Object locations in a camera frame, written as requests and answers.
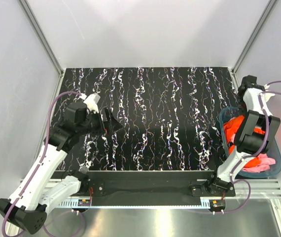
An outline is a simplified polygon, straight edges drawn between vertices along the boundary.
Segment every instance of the blue basket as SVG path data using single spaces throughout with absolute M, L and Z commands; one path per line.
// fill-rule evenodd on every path
M 230 119 L 232 119 L 234 117 L 238 117 L 239 115 L 240 115 L 239 110 L 236 107 L 227 107 L 219 113 L 219 124 L 220 124 L 220 130 L 221 130 L 221 137 L 223 139 L 223 146 L 224 146 L 227 157 L 229 156 L 229 149 L 228 149 L 226 136 L 225 136 L 225 132 L 224 132 L 224 124 L 226 122 L 228 122 Z M 271 144 L 270 150 L 275 150 L 275 149 L 277 150 L 277 145 L 274 140 Z M 279 155 L 279 156 L 275 156 L 272 158 L 275 159 L 276 164 L 270 165 L 269 170 L 266 170 L 266 171 L 260 172 L 260 173 L 249 173 L 249 172 L 245 172 L 245 171 L 241 170 L 238 174 L 243 177 L 247 177 L 247 178 L 267 178 L 270 176 L 277 175 L 281 171 L 281 156 Z

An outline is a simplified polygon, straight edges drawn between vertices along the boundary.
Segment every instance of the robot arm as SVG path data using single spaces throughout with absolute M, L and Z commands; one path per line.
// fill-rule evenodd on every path
M 254 132 L 255 127 L 260 127 L 266 131 L 264 109 L 269 117 L 269 133 L 265 147 L 261 153 L 266 153 L 270 148 L 271 141 L 280 126 L 281 120 L 272 116 L 266 104 L 266 97 L 262 92 L 265 88 L 257 85 L 256 77 L 247 76 L 242 80 L 238 89 L 238 102 L 245 118 L 239 127 L 234 144 L 235 148 L 227 160 L 218 167 L 216 173 L 208 180 L 206 189 L 210 194 L 221 195 L 232 187 L 231 180 L 235 180 L 236 175 L 254 157 L 244 158 L 256 153 L 261 147 L 264 135 Z M 259 103 L 259 96 L 262 97 L 262 104 Z
M 112 134 L 122 128 L 108 108 L 105 108 L 107 120 L 102 121 L 97 106 L 100 97 L 92 94 L 83 102 L 73 102 L 66 107 L 64 117 L 50 129 L 46 155 L 42 158 L 45 146 L 31 167 L 26 178 L 8 199 L 0 199 L 0 214 L 4 217 L 16 199 L 19 199 L 11 211 L 8 221 L 34 234 L 41 229 L 47 215 L 63 200 L 73 194 L 83 195 L 89 188 L 89 177 L 79 171 L 69 175 L 47 192 L 43 192 L 57 166 L 65 159 L 68 152 L 85 134 Z

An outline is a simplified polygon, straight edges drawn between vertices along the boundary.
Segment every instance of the orange cloth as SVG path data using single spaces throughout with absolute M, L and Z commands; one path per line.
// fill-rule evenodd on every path
M 244 116 L 240 115 L 236 118 L 231 119 L 227 123 L 224 124 L 224 131 L 225 131 L 225 136 L 227 140 L 227 144 L 230 142 L 232 136 L 237 132 L 238 128 L 240 127 L 241 123 L 244 120 Z M 265 131 L 263 131 L 260 128 L 254 128 L 254 132 L 264 134 Z M 229 148 L 229 154 L 231 154 L 234 150 L 235 145 L 232 145 Z M 251 168 L 259 165 L 261 163 L 261 160 L 258 157 L 255 157 L 251 161 L 249 161 L 246 165 L 245 168 Z

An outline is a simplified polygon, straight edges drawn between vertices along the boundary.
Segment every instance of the purple cable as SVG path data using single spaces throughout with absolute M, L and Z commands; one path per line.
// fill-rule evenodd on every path
M 71 213 L 71 212 L 72 212 L 72 210 L 65 211 L 65 212 L 63 212 L 63 213 L 59 214 L 57 217 L 55 217 L 55 218 L 54 218 L 54 220 L 56 220 L 56 219 L 58 219 L 58 218 L 60 218 L 60 217 L 62 217 L 62 216 L 64 216 L 64 215 L 66 215 L 66 214 L 68 214 L 68 213 Z M 53 221 L 51 221 L 51 222 L 49 222 L 49 223 L 47 223 L 45 226 L 49 226 L 49 225 L 51 225 L 51 224 L 54 222 L 54 220 L 53 220 Z
M 83 216 L 83 214 L 82 214 L 81 212 L 78 212 L 78 213 L 80 214 L 80 217 L 81 217 L 80 227 L 79 227 L 78 231 L 77 231 L 75 234 L 73 234 L 71 237 L 76 237 L 76 236 L 80 233 L 80 231 L 82 230 L 82 228 L 84 227 L 84 224 L 85 224 L 85 217 Z M 50 237 L 55 237 L 54 235 L 52 235 L 51 233 L 49 233 L 49 231 L 47 230 L 47 228 L 46 228 L 45 225 L 43 225 L 43 229 L 44 229 L 45 233 L 46 233 L 48 236 L 50 236 Z
M 274 84 L 274 83 L 281 83 L 281 80 L 276 80 L 276 81 L 273 81 L 273 82 L 270 82 L 268 83 L 267 85 L 271 85 L 271 84 Z M 277 94 L 277 95 L 281 95 L 281 92 L 277 92 L 277 91 L 262 91 L 261 94 L 266 94 L 266 93 L 273 93 L 273 94 Z M 261 145 L 261 147 L 258 149 L 258 151 L 252 155 L 249 155 L 249 156 L 245 156 L 243 157 L 244 159 L 245 158 L 250 158 L 250 157 L 256 157 L 258 156 L 262 150 L 264 149 L 265 147 L 265 144 L 268 140 L 268 135 L 269 135 L 269 116 L 267 114 L 267 112 L 265 111 L 265 109 L 263 108 L 263 101 L 262 101 L 262 96 L 259 96 L 259 103 L 260 103 L 260 106 L 262 108 L 262 111 L 264 113 L 264 117 L 265 117 L 265 124 L 266 124 L 266 131 L 265 131 L 265 134 L 264 134 L 264 138 L 263 138 L 263 143 Z M 237 169 L 237 167 L 241 164 L 241 160 L 234 166 L 234 168 L 232 169 L 231 171 L 231 174 L 234 173 L 234 171 Z M 251 185 L 250 183 L 246 180 L 246 179 L 239 179 L 237 181 L 233 181 L 233 176 L 230 176 L 230 181 L 232 182 L 232 184 L 236 184 L 236 183 L 239 183 L 241 181 L 245 182 L 247 185 L 248 185 L 248 188 L 249 188 L 249 192 L 248 192 L 248 196 L 245 200 L 245 202 L 239 206 L 238 208 L 236 209 L 233 209 L 233 210 L 229 210 L 229 211 L 225 211 L 224 213 L 233 213 L 235 211 L 239 211 L 240 209 L 242 209 L 249 201 L 250 199 L 250 196 L 251 196 Z M 197 211 L 192 211 L 192 210 L 189 210 L 190 212 L 194 212 L 194 213 L 198 213 L 198 214 L 212 214 L 211 212 L 207 212 L 207 213 L 204 213 L 204 212 L 197 212 Z
M 56 103 L 56 101 L 61 98 L 62 96 L 64 95 L 69 95 L 69 94 L 75 94 L 75 95 L 81 95 L 80 93 L 78 92 L 74 92 L 74 91 L 66 91 L 66 92 L 63 92 L 61 94 L 59 94 L 52 102 L 49 110 L 48 110 L 48 115 L 47 115 L 47 123 L 46 123 L 46 138 L 45 138 L 45 145 L 44 145 L 44 151 L 43 151 L 43 154 L 42 154 L 42 157 L 40 159 L 39 162 L 43 162 L 44 158 L 45 158 L 45 155 L 46 155 L 46 151 L 47 151 L 47 147 L 48 147 L 48 138 L 49 138 L 49 135 L 50 135 L 50 121 L 51 121 L 51 114 L 52 114 L 52 111 L 53 111 L 53 107 Z M 19 193 L 19 196 L 22 196 L 22 194 L 24 193 L 24 191 L 27 189 L 28 185 L 30 184 L 30 182 L 32 181 L 33 177 L 35 176 L 35 173 L 38 171 L 40 165 L 38 164 L 36 166 L 36 168 L 34 169 L 34 171 L 32 172 L 31 176 L 29 177 L 28 181 L 26 182 L 25 186 L 23 187 L 23 189 L 21 190 L 21 192 Z M 11 211 L 13 209 L 13 207 L 17 204 L 17 202 L 19 201 L 20 198 L 17 198 L 10 206 L 10 208 L 8 209 L 4 219 L 3 219 L 3 222 L 2 222 L 2 227 L 1 227 L 1 232 L 2 232 L 2 235 L 4 237 L 10 237 L 6 234 L 6 223 L 7 223 L 7 220 L 9 218 L 9 215 L 11 214 Z M 12 237 L 19 237 L 21 236 L 25 231 L 22 231 L 21 233 L 15 235 L 15 236 L 12 236 Z

